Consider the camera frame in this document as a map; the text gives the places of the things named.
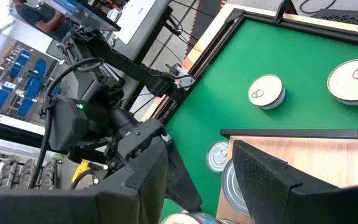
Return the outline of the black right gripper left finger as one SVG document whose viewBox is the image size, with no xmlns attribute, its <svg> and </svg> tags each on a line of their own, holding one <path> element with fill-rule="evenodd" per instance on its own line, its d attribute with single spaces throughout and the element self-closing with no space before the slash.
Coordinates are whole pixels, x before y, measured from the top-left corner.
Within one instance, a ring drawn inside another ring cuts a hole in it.
<svg viewBox="0 0 358 224">
<path fill-rule="evenodd" d="M 0 224 L 157 224 L 167 187 L 165 141 L 80 190 L 0 190 Z"/>
</svg>

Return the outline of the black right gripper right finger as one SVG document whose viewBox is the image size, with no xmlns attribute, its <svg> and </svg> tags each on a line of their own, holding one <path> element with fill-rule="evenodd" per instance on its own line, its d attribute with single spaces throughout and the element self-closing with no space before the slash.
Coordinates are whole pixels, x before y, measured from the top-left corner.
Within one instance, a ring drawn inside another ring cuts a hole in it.
<svg viewBox="0 0 358 224">
<path fill-rule="evenodd" d="M 255 224 L 358 224 L 358 187 L 336 187 L 241 140 L 232 158 Z"/>
</svg>

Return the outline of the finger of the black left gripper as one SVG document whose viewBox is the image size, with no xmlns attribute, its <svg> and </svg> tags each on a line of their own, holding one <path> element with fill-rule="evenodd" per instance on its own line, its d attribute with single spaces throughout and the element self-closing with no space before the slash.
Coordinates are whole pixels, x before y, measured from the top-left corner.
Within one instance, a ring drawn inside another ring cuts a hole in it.
<svg viewBox="0 0 358 224">
<path fill-rule="evenodd" d="M 201 212 L 202 199 L 172 139 L 167 141 L 168 171 L 165 196 L 188 212 Z"/>
</svg>

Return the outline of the silver-lid seafood can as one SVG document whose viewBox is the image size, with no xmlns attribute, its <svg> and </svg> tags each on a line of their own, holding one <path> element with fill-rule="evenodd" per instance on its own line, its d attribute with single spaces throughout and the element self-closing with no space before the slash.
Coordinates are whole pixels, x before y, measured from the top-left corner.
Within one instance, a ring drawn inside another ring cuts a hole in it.
<svg viewBox="0 0 358 224">
<path fill-rule="evenodd" d="M 161 224 L 238 224 L 225 218 L 216 218 L 207 213 L 174 213 L 165 218 Z"/>
<path fill-rule="evenodd" d="M 223 170 L 221 187 L 223 188 L 223 194 L 229 205 L 237 212 L 243 215 L 249 215 L 249 210 L 237 182 L 233 159 L 229 159 Z"/>
</svg>

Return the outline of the white-lid seafood can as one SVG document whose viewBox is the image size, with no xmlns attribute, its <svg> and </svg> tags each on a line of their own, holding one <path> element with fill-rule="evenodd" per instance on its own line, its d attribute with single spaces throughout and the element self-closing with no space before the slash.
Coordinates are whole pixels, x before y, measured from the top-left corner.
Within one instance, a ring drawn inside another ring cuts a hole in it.
<svg viewBox="0 0 358 224">
<path fill-rule="evenodd" d="M 224 170 L 227 164 L 228 145 L 229 142 L 223 140 L 216 141 L 210 145 L 206 153 L 206 164 L 211 171 L 220 173 Z"/>
</svg>

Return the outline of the gold-lid blue salmon can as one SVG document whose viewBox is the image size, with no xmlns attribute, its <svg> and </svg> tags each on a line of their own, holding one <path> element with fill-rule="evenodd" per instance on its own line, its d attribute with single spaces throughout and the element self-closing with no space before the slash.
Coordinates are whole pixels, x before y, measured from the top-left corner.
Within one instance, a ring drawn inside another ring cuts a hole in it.
<svg viewBox="0 0 358 224">
<path fill-rule="evenodd" d="M 274 74 L 265 74 L 256 78 L 249 86 L 248 99 L 263 110 L 278 108 L 286 97 L 282 80 Z"/>
<path fill-rule="evenodd" d="M 338 65 L 329 74 L 327 87 L 342 104 L 358 106 L 358 59 Z"/>
</svg>

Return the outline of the wooden board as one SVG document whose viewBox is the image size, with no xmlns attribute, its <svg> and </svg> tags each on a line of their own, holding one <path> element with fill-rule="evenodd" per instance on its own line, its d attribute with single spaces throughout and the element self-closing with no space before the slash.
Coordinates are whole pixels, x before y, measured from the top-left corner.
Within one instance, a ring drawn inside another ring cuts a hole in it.
<svg viewBox="0 0 358 224">
<path fill-rule="evenodd" d="M 229 140 L 228 160 L 234 153 L 234 141 L 241 140 L 336 187 L 358 187 L 358 130 L 223 129 L 220 133 Z M 255 224 L 250 213 L 234 210 L 224 195 L 219 198 L 216 216 Z"/>
</svg>

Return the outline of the yellow gripper tag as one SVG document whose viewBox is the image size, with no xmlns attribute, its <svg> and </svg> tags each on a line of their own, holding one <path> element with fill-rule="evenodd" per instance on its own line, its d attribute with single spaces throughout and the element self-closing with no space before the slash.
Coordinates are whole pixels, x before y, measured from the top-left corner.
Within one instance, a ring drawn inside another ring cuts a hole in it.
<svg viewBox="0 0 358 224">
<path fill-rule="evenodd" d="M 80 174 L 82 174 L 84 171 L 89 169 L 88 167 L 89 163 L 90 163 L 89 161 L 82 160 L 82 162 L 76 168 L 75 173 L 73 174 L 73 177 L 71 179 L 72 182 L 74 182 Z"/>
</svg>

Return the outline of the grey desk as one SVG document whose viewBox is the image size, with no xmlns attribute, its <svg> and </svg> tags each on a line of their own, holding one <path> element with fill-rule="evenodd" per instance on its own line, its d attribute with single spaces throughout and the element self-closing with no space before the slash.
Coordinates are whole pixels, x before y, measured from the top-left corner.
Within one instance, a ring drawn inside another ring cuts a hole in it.
<svg viewBox="0 0 358 224">
<path fill-rule="evenodd" d="M 136 62 L 143 61 L 173 9 L 170 0 L 130 0 L 118 20 L 113 48 Z"/>
</svg>

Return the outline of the blue bin rack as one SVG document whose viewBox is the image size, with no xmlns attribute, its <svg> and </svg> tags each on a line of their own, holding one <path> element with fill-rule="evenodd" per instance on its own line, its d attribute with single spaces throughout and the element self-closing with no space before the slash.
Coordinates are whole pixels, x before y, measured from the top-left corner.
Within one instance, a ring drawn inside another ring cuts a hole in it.
<svg viewBox="0 0 358 224">
<path fill-rule="evenodd" d="M 8 51 L 0 66 L 0 112 L 26 117 L 40 101 L 57 62 L 34 49 Z"/>
</svg>

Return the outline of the dark mat with striped edge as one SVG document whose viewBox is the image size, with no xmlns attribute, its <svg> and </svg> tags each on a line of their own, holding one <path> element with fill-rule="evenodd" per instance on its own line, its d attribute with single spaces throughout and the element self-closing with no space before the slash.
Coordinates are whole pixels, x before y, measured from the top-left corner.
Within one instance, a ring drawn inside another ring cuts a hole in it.
<svg viewBox="0 0 358 224">
<path fill-rule="evenodd" d="M 190 27 L 182 31 L 182 37 L 188 44 L 186 56 L 226 3 L 227 0 L 191 0 L 189 6 L 191 7 L 190 13 L 193 15 L 190 16 Z"/>
</svg>

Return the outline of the green table mat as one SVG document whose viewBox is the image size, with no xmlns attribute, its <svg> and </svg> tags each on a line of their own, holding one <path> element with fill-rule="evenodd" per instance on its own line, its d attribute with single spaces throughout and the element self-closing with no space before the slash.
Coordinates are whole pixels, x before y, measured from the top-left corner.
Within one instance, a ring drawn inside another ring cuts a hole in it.
<svg viewBox="0 0 358 224">
<path fill-rule="evenodd" d="M 215 214 L 221 176 L 206 165 L 206 151 L 222 129 L 358 129 L 358 107 L 338 102 L 327 78 L 358 58 L 358 46 L 256 21 L 245 21 L 166 126 L 202 198 Z M 264 111 L 247 91 L 264 74 L 287 89 L 283 105 Z"/>
</svg>

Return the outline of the person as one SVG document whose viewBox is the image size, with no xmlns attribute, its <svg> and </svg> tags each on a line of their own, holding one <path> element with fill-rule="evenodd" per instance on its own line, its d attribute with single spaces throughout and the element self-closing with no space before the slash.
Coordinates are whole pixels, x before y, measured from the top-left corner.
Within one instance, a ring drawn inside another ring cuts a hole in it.
<svg viewBox="0 0 358 224">
<path fill-rule="evenodd" d="M 28 6 L 27 0 L 12 0 L 17 14 L 29 25 L 48 35 L 52 39 L 62 42 L 72 30 L 71 21 L 61 12 L 54 10 L 47 14 L 41 10 Z"/>
</svg>

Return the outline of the black table clamp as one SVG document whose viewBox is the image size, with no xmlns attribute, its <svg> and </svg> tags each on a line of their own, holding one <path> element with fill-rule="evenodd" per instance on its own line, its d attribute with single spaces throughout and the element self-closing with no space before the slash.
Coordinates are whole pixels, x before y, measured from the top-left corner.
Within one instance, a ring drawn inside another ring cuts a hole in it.
<svg viewBox="0 0 358 224">
<path fill-rule="evenodd" d="M 293 4 L 291 0 L 282 0 L 280 3 L 275 17 L 273 18 L 273 22 L 279 24 L 283 19 L 284 14 L 291 14 L 293 12 Z"/>
</svg>

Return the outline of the black table frame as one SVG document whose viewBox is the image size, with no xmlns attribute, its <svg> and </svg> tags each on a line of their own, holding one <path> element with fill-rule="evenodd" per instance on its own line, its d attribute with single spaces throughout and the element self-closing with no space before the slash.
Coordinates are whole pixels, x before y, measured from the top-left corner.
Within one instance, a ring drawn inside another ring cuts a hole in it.
<svg viewBox="0 0 358 224">
<path fill-rule="evenodd" d="M 183 63 L 184 68 L 196 77 L 196 84 L 191 87 L 188 96 L 179 103 L 167 97 L 162 98 L 153 111 L 152 117 L 160 118 L 166 123 L 170 121 L 245 21 L 261 22 L 358 46 L 358 25 L 325 21 L 294 14 L 284 14 L 281 22 L 276 24 L 273 22 L 275 14 L 276 12 L 273 11 L 251 7 L 234 4 L 225 5 L 210 23 Z"/>
</svg>

